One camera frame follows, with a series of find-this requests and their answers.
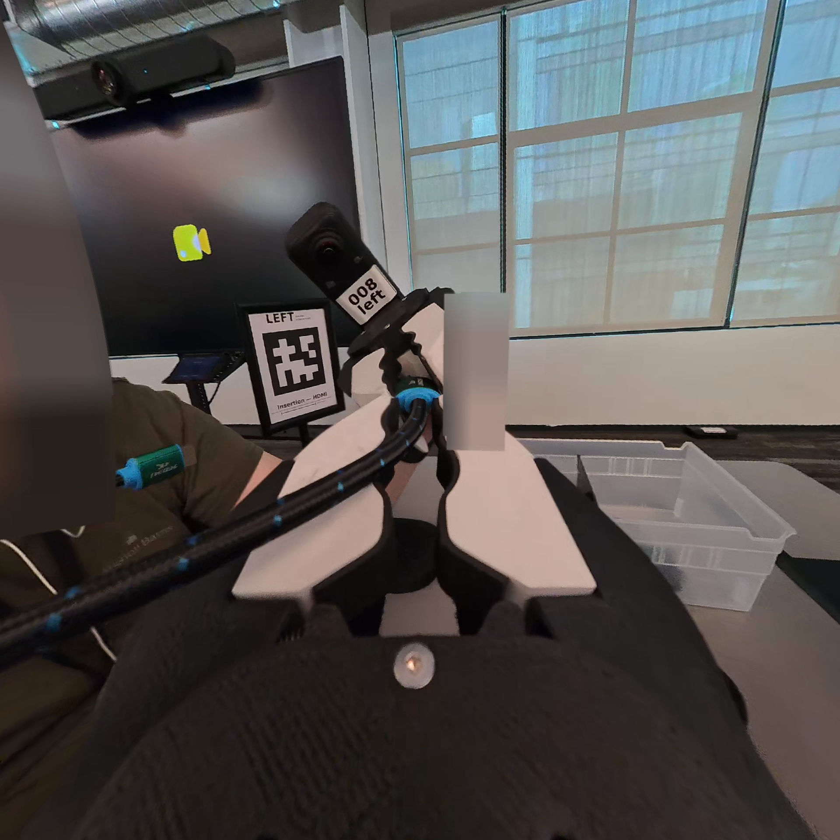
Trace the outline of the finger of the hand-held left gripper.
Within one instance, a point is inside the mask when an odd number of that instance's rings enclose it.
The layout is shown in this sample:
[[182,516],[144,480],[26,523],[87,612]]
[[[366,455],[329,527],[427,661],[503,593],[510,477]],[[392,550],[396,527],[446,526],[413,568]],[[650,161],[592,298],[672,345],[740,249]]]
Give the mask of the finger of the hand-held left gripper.
[[387,347],[347,348],[347,359],[339,372],[339,387],[358,406],[364,407],[379,397],[392,400],[402,366],[399,354]]
[[442,394],[445,376],[445,310],[421,308],[410,318],[400,318],[394,325],[394,334],[394,395],[409,380],[425,381],[426,387]]

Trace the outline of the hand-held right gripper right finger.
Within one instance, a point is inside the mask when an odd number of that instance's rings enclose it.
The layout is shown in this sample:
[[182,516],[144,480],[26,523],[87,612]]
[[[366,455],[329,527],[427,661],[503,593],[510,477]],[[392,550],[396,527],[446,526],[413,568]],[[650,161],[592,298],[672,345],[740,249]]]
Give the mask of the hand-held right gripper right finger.
[[585,596],[595,578],[532,454],[505,434],[501,450],[438,447],[436,575],[460,635],[498,603]]

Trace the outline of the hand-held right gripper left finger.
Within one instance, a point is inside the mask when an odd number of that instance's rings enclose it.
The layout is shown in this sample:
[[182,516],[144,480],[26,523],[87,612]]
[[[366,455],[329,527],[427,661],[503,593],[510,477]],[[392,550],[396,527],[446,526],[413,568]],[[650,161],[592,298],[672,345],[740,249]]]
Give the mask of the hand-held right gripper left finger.
[[232,594],[239,600],[294,601],[339,608],[351,633],[380,633],[386,594],[397,566],[393,467],[382,444],[397,429],[388,395],[330,426],[291,463],[278,497],[335,476],[339,498],[312,520],[254,550]]

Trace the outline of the clear plastic bin with divider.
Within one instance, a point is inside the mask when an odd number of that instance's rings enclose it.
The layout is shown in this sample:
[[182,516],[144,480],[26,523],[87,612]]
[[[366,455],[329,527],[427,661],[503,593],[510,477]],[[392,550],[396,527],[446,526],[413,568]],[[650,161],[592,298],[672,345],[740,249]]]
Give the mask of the clear plastic bin with divider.
[[790,524],[697,446],[521,438],[573,483],[583,465],[599,508],[692,606],[752,610]]

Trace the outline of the person's left forearm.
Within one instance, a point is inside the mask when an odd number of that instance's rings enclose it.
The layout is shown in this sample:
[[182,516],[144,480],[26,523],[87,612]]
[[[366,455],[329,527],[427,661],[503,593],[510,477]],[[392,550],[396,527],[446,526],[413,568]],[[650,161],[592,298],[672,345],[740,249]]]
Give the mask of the person's left forearm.
[[294,465],[294,458],[283,459],[264,451],[224,524],[236,522],[276,501]]

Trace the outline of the black white marker sign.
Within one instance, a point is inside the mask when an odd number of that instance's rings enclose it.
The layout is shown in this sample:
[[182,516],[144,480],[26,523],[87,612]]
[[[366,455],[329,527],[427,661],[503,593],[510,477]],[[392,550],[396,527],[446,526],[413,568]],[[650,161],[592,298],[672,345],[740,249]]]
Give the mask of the black white marker sign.
[[265,436],[344,410],[329,301],[238,304],[236,310]]

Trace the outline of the black textured oval pad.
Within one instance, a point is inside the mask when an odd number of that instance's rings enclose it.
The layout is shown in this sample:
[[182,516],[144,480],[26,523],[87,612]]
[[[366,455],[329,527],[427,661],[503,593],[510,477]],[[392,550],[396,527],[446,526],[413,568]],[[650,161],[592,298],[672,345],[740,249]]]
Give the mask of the black textured oval pad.
[[385,591],[388,595],[418,592],[436,579],[437,528],[410,518],[397,518],[394,524],[395,560]]

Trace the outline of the small tablet on stand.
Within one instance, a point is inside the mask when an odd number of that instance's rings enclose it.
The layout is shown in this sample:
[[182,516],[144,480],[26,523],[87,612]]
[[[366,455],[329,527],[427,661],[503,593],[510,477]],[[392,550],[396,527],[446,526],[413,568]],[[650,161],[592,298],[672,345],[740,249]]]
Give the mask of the small tablet on stand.
[[245,362],[246,353],[242,350],[181,354],[162,383],[185,385],[190,404],[210,414],[218,387]]

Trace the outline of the large grid window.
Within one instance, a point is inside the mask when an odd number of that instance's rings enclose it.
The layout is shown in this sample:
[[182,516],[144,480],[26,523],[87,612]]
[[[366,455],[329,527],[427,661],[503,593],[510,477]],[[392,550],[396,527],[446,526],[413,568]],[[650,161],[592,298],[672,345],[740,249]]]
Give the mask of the large grid window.
[[838,2],[523,3],[395,36],[413,284],[515,337],[838,322]]

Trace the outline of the large black wall screen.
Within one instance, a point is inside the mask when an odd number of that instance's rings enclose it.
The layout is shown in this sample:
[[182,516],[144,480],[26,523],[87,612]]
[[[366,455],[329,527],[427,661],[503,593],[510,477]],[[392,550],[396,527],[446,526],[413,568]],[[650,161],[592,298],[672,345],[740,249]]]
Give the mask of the large black wall screen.
[[325,299],[287,231],[327,202],[359,226],[339,57],[53,130],[110,357],[242,346],[238,305]]

